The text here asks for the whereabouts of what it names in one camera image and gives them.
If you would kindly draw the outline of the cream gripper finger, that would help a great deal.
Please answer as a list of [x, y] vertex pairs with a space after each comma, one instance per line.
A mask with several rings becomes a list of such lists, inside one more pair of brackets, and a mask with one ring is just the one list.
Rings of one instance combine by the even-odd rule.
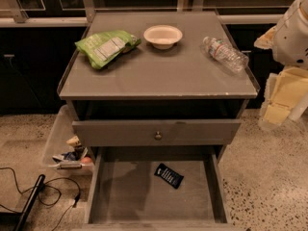
[[273, 38], [275, 31], [276, 31], [275, 26], [268, 29], [264, 34], [262, 34], [255, 40], [254, 46], [265, 50], [271, 49], [273, 47]]
[[287, 119], [298, 120], [308, 109], [308, 70], [286, 66], [279, 74], [271, 73], [264, 97], [258, 121], [261, 128], [277, 128]]

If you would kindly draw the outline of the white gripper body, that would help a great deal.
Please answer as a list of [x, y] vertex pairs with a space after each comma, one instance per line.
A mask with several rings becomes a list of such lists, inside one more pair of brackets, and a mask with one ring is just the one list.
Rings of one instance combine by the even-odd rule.
[[272, 55], [283, 65], [308, 67], [308, 0], [295, 0], [277, 22]]

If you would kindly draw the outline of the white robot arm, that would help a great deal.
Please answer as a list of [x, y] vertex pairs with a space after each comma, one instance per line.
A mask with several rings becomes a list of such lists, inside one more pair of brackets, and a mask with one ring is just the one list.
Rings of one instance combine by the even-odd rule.
[[273, 59], [283, 65], [267, 80], [259, 126], [270, 130], [287, 119], [298, 120], [308, 108], [308, 0], [295, 0], [254, 46], [271, 49]]

